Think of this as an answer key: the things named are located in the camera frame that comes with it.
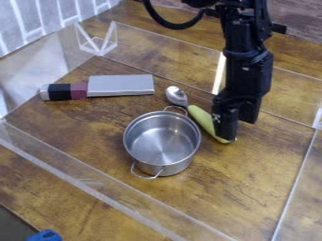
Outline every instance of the metal spoon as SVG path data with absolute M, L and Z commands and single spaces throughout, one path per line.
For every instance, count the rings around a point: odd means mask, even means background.
M 230 142 L 215 135 L 211 115 L 195 105 L 188 104 L 186 93 L 180 88 L 174 86 L 168 87 L 166 89 L 166 97 L 172 104 L 184 106 L 187 108 L 190 115 L 221 143 L 227 144 Z

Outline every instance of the spoon head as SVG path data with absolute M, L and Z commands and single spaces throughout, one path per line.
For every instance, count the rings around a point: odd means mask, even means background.
M 187 96 L 178 87 L 168 87 L 166 89 L 166 98 L 172 104 L 188 106 Z

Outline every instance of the blue object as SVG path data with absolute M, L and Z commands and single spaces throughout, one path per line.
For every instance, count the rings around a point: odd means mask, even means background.
M 54 230 L 44 230 L 29 236 L 25 241 L 63 241 L 63 238 Z

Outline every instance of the pot handle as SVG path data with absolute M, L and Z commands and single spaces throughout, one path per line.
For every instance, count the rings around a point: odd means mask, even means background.
M 187 116 L 187 111 L 186 111 L 186 109 L 182 108 L 182 107 L 179 107 L 179 106 L 175 106 L 175 105 L 167 106 L 163 111 L 168 111 L 167 109 L 170 109 L 170 108 L 178 108 L 178 109 L 180 109 L 180 110 L 184 112 L 184 115 Z
M 136 177 L 139 177 L 139 178 L 142 178 L 142 179 L 146 179 L 146 180 L 152 180 L 152 179 L 156 179 L 156 178 L 160 176 L 164 168 L 162 168 L 160 171 L 156 173 L 156 175 L 152 176 L 152 177 L 143 177 L 143 176 L 138 175 L 138 174 L 135 173 L 136 162 L 138 162 L 138 161 L 134 161 L 132 167 L 131 167 L 131 173 L 132 173 Z

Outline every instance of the stainless steel pot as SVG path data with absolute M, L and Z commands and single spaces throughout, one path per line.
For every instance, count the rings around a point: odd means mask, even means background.
M 127 126 L 123 143 L 135 158 L 131 172 L 143 179 L 155 179 L 183 171 L 200 146 L 202 134 L 195 122 L 184 115 L 155 111 L 139 116 Z M 135 167 L 151 177 L 135 173 Z

